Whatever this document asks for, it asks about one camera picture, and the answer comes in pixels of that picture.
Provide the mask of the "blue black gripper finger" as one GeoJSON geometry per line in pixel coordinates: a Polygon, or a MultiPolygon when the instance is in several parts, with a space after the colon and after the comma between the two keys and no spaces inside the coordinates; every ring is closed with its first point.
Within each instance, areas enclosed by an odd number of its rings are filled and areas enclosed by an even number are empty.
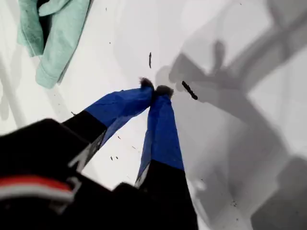
{"type": "Polygon", "coordinates": [[[98,151],[129,120],[145,111],[153,96],[152,82],[141,78],[139,88],[109,93],[64,121],[63,125],[98,151]]]}
{"type": "Polygon", "coordinates": [[[154,91],[136,186],[149,229],[196,230],[197,215],[186,180],[172,95],[173,89],[163,85],[154,91]]]}

